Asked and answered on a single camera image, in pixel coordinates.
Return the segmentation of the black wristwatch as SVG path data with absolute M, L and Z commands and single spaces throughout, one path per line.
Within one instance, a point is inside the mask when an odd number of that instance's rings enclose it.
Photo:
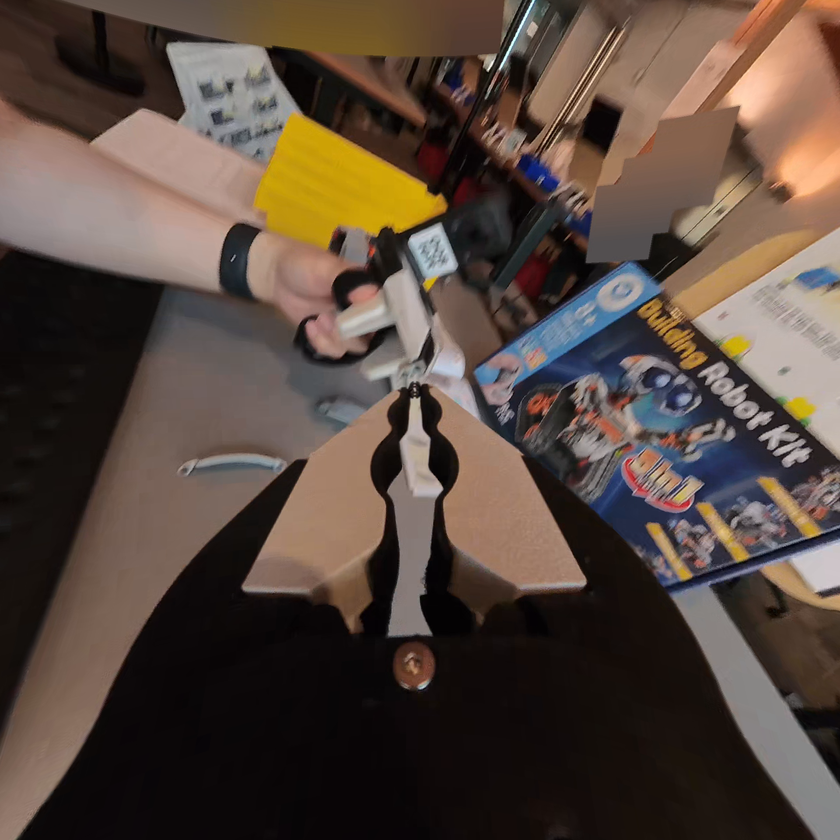
M 218 262 L 220 290 L 231 298 L 257 301 L 249 279 L 249 253 L 262 231 L 251 224 L 236 223 L 226 233 Z

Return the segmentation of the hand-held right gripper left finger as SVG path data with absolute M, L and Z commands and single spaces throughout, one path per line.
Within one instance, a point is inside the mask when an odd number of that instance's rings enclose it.
M 280 477 L 294 480 L 243 582 L 247 595 L 334 606 L 354 632 L 387 634 L 400 565 L 389 489 L 413 394 L 394 392 Z

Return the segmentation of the white printed instruction sheet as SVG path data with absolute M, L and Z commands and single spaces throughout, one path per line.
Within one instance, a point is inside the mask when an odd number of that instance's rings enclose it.
M 814 437 L 839 454 L 839 230 L 779 234 L 678 303 Z

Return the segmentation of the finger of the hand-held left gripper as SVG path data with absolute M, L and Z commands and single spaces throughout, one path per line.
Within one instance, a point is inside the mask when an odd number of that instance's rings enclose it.
M 438 357 L 434 309 L 413 271 L 388 273 L 378 265 L 349 269 L 337 277 L 337 330 L 343 340 L 367 339 L 352 361 L 385 353 L 387 363 L 433 363 Z
M 363 377 L 368 382 L 385 383 L 390 391 L 400 390 L 424 381 L 425 362 L 372 353 L 363 360 Z

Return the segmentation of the curved grey panel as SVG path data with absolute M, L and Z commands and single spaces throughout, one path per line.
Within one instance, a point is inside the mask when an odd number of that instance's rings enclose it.
M 176 470 L 179 477 L 189 477 L 200 471 L 215 469 L 261 469 L 278 475 L 288 467 L 283 458 L 257 453 L 230 453 L 191 458 Z
M 314 404 L 316 414 L 342 426 L 352 425 L 368 410 L 367 405 L 344 395 L 323 397 Z

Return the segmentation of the yellow storage bin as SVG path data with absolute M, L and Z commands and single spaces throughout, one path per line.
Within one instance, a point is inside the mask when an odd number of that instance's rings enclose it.
M 281 132 L 254 199 L 269 230 L 327 248 L 339 227 L 401 233 L 448 210 L 424 182 L 298 113 Z

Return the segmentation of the dark green case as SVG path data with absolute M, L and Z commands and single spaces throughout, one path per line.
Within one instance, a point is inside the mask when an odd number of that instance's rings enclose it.
M 552 196 L 534 205 L 491 273 L 490 288 L 493 291 L 503 293 L 509 288 L 527 259 L 557 223 L 563 209 L 564 205 L 559 196 Z

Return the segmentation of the printed picture sheet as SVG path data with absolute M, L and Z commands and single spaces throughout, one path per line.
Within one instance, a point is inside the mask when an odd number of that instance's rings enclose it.
M 165 48 L 182 96 L 182 124 L 262 164 L 298 110 L 266 49 L 256 45 L 175 41 Z

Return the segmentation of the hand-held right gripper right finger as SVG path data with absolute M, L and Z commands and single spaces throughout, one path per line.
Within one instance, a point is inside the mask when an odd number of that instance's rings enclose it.
M 519 451 L 434 386 L 419 406 L 440 485 L 420 603 L 433 634 L 472 634 L 495 607 L 585 590 L 579 561 Z

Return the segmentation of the person's left forearm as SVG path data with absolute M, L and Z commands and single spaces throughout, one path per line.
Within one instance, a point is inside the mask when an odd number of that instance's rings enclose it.
M 232 225 L 2 100 L 2 245 L 113 275 L 219 291 Z

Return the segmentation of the grey desk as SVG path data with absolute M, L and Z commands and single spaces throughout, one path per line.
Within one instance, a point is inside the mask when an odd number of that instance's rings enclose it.
M 175 577 L 268 484 L 258 469 L 176 476 L 198 456 L 293 460 L 333 435 L 312 405 L 377 385 L 309 365 L 293 329 L 243 302 L 167 290 L 7 719 L 2 838 L 17 838 L 75 759 L 114 676 Z

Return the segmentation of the blue robot kit box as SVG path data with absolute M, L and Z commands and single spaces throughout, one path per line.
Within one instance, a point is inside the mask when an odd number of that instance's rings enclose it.
M 838 457 L 633 262 L 473 376 L 498 433 L 666 588 L 838 540 Z

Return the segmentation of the person's left hand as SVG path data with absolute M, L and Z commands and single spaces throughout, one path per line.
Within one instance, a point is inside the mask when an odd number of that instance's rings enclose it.
M 345 339 L 340 334 L 333 282 L 349 270 L 362 270 L 328 251 L 281 237 L 269 236 L 269 299 L 290 321 L 304 322 L 304 333 L 313 350 L 323 357 L 340 359 L 364 354 L 372 334 Z

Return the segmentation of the black perforated panel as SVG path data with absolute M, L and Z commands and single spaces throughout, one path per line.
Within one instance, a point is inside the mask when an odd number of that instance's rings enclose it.
M 161 287 L 17 251 L 1 261 L 1 722 L 161 300 Z

